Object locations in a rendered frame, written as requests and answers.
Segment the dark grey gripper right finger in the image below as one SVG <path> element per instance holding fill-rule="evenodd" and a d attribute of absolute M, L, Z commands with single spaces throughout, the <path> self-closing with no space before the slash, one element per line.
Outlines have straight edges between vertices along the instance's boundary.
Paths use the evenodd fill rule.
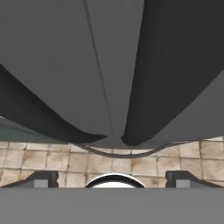
<path fill-rule="evenodd" d="M 165 173 L 166 188 L 196 188 L 196 187 L 213 187 L 221 188 L 221 185 L 198 179 L 189 171 L 167 171 Z"/>

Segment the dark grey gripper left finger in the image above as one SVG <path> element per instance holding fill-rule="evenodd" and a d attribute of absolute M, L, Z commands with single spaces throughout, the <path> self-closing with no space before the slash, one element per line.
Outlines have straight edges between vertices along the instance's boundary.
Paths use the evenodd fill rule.
<path fill-rule="evenodd" d="M 59 173 L 57 171 L 35 171 L 25 179 L 2 185 L 2 188 L 58 188 Z"/>

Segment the dark green cabinet panel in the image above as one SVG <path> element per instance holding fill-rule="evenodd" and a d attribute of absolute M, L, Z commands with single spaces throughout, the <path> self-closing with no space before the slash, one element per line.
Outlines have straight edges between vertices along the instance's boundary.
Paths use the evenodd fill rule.
<path fill-rule="evenodd" d="M 43 136 L 0 116 L 0 142 L 63 144 L 64 141 Z"/>

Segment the white round thing black rim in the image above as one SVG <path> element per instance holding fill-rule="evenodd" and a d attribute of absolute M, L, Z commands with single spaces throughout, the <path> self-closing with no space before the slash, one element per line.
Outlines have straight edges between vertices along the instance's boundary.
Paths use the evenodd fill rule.
<path fill-rule="evenodd" d="M 86 188 L 145 188 L 139 179 L 124 173 L 106 173 L 97 176 L 85 185 Z"/>

